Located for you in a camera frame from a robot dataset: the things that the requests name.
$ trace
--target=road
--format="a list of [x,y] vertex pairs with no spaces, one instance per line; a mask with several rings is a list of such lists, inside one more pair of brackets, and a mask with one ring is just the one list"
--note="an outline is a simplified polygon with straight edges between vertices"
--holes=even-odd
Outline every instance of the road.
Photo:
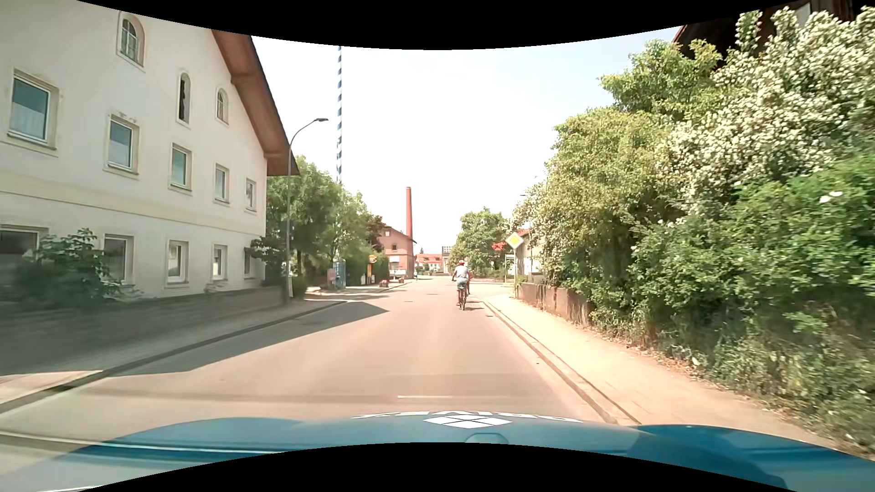
[[[0,414],[0,431],[104,440],[203,418],[507,411],[600,421],[478,296],[428,278]],[[0,446],[0,473],[52,452]]]

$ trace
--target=priority road sign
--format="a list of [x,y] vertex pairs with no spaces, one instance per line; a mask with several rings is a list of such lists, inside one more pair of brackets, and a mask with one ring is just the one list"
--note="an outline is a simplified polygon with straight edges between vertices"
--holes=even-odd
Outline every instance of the priority road sign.
[[513,248],[514,251],[516,251],[516,249],[519,248],[520,245],[523,243],[523,239],[515,232],[510,235],[510,237],[508,237],[506,241],[507,244],[510,244],[510,247]]

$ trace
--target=green tree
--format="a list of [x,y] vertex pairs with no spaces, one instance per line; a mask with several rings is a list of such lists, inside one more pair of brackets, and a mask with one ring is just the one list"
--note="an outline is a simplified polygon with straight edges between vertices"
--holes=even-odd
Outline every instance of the green tree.
[[122,283],[109,275],[97,236],[87,228],[39,240],[33,255],[16,265],[5,297],[29,309],[92,309],[123,296]]
[[510,252],[510,246],[507,245],[498,251],[493,249],[494,244],[503,242],[509,235],[508,221],[501,212],[493,213],[483,207],[479,212],[462,215],[460,221],[462,230],[450,251],[451,264],[468,258],[469,266],[479,274],[499,269],[504,255]]

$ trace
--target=blue car hood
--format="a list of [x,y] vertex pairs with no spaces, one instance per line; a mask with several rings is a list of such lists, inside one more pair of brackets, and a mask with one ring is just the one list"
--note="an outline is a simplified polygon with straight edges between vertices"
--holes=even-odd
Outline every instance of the blue car hood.
[[624,427],[507,412],[407,411],[298,421],[217,418],[137,432],[0,477],[8,492],[96,487],[224,460],[329,446],[458,442],[606,453],[799,492],[872,490],[875,463],[800,441],[703,425]]

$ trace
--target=house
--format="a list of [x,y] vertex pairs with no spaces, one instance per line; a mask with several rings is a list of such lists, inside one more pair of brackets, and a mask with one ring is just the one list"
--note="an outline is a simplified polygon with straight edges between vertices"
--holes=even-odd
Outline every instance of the house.
[[430,271],[444,271],[444,257],[438,253],[418,253],[416,266],[425,266]]
[[[829,11],[843,21],[853,20],[857,18],[864,5],[874,4],[872,0],[797,0],[762,9],[764,19],[760,27],[760,43],[765,43],[768,37],[774,34],[771,16],[784,7],[795,11],[800,24],[804,24],[811,14],[818,11]],[[688,57],[693,56],[690,42],[694,39],[703,39],[726,55],[727,50],[735,45],[735,24],[738,20],[739,16],[736,15],[684,25],[678,30],[674,41],[682,45],[682,52]]]
[[393,278],[413,278],[414,253],[411,237],[400,230],[386,227],[380,234],[380,245],[388,257],[388,270]]
[[0,94],[5,274],[40,237],[90,228],[146,297],[260,284],[248,246],[289,148],[250,36],[5,0]]
[[441,260],[444,261],[444,273],[450,273],[450,253],[452,252],[452,246],[441,246],[440,256]]
[[541,273],[541,247],[532,245],[532,235],[529,229],[523,229],[516,233],[522,238],[522,244],[516,249],[516,274],[517,275],[540,275]]

